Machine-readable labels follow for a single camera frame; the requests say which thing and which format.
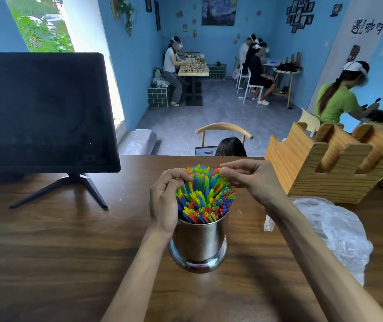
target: gray pants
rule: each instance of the gray pants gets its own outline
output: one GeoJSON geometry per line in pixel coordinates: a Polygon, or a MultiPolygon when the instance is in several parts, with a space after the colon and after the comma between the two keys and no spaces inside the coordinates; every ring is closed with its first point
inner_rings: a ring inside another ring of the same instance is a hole
{"type": "Polygon", "coordinates": [[[181,79],[181,77],[175,72],[165,71],[164,74],[166,80],[169,81],[171,85],[175,88],[175,90],[173,91],[172,101],[179,104],[182,94],[182,85],[185,85],[186,82],[183,79],[181,79]]]}

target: colorful straw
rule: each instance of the colorful straw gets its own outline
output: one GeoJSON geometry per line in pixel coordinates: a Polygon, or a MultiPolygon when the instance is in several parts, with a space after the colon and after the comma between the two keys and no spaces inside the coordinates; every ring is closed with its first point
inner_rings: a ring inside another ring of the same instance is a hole
{"type": "Polygon", "coordinates": [[[235,200],[235,188],[221,176],[220,168],[184,168],[190,172],[192,182],[184,183],[176,192],[178,216],[190,224],[209,224],[225,216],[235,200]]]}

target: green shirt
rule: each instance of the green shirt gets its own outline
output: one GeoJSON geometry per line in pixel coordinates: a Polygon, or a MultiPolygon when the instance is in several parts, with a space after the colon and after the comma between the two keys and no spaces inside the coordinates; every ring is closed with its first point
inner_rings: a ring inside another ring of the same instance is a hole
{"type": "Polygon", "coordinates": [[[318,116],[320,99],[327,88],[331,85],[332,84],[323,85],[318,92],[314,116],[316,116],[321,123],[339,123],[340,115],[343,113],[349,113],[361,109],[360,105],[358,104],[357,97],[352,92],[350,92],[347,87],[341,86],[330,98],[326,108],[323,110],[323,113],[318,116]]]}

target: woman in green shirt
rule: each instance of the woman in green shirt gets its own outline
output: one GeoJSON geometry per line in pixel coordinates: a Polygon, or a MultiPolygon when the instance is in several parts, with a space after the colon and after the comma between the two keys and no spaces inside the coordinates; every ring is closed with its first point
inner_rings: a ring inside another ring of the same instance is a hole
{"type": "Polygon", "coordinates": [[[318,92],[314,110],[321,123],[339,123],[340,115],[348,113],[357,120],[366,118],[378,109],[379,103],[362,110],[357,97],[349,90],[355,86],[365,86],[370,66],[364,61],[348,62],[339,78],[332,84],[325,84],[318,92]]]}

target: hanging plant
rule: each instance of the hanging plant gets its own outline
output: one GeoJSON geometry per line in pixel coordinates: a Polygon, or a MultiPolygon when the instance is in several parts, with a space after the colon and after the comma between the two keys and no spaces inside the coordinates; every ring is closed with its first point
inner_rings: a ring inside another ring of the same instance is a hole
{"type": "Polygon", "coordinates": [[[127,0],[115,0],[118,11],[126,16],[126,32],[129,37],[132,36],[132,16],[135,12],[135,8],[127,0]]]}

